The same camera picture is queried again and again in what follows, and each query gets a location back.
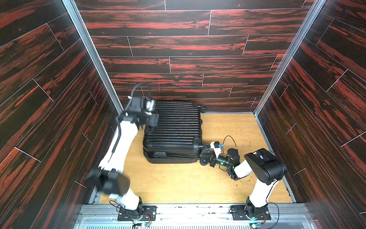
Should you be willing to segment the black hard-shell suitcase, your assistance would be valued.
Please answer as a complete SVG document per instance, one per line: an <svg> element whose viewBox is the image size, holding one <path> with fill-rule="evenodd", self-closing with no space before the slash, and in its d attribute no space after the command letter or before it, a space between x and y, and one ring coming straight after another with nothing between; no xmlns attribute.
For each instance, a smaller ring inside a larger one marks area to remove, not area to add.
<svg viewBox="0 0 366 229"><path fill-rule="evenodd" d="M204 144L201 114L205 105L187 101L159 101L155 112L159 115L156 127L144 130L144 156L152 164L195 163L202 154L210 154Z"/></svg>

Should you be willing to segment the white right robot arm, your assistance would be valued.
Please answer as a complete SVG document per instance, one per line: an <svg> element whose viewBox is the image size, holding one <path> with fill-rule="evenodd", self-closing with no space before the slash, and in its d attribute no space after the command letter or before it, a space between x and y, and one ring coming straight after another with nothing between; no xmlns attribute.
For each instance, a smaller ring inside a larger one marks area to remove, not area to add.
<svg viewBox="0 0 366 229"><path fill-rule="evenodd" d="M226 156L221 155L221 148L214 151L203 148L200 156L202 166L223 166L231 179L240 180L254 173L257 180L251 195L242 209L233 213L245 214L248 219L265 219L269 216L268 200L276 184L285 175L286 167L271 151L261 148L244 155L245 160L239 162L238 150L230 148Z"/></svg>

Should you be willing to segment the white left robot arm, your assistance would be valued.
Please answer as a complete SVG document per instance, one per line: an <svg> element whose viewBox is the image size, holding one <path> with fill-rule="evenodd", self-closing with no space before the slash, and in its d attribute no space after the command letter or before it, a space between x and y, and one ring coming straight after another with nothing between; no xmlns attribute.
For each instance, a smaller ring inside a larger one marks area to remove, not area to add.
<svg viewBox="0 0 366 229"><path fill-rule="evenodd" d="M90 170L87 178L96 181L98 191L109 196L119 205L119 210L131 217L143 215L143 201L130 188L130 180L123 174L124 164L139 128L155 127L159 115L154 112L125 112L116 117L117 129L106 155L98 168Z"/></svg>

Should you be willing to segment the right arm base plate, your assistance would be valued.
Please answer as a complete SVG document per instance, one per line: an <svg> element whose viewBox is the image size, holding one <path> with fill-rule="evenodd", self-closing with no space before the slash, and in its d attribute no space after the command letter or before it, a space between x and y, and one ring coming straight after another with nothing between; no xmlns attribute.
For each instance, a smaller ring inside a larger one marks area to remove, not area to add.
<svg viewBox="0 0 366 229"><path fill-rule="evenodd" d="M260 208L252 204L232 205L229 214L232 215L233 220L271 220L267 204Z"/></svg>

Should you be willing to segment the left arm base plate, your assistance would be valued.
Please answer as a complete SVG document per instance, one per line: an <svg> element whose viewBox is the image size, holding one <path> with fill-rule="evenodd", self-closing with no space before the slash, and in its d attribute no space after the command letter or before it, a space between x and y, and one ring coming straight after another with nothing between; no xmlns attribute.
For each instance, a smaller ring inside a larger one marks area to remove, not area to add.
<svg viewBox="0 0 366 229"><path fill-rule="evenodd" d="M118 210L117 220L119 222L151 222L156 220L157 206L143 205L137 210Z"/></svg>

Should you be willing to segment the aluminium front rail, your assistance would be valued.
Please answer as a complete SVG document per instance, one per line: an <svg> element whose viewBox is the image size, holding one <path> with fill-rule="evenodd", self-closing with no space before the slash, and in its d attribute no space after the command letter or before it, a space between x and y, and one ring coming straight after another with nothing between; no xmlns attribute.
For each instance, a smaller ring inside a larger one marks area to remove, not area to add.
<svg viewBox="0 0 366 229"><path fill-rule="evenodd" d="M270 204L257 219L242 204L147 204L132 219L110 204L84 205L76 229L316 229L304 204Z"/></svg>

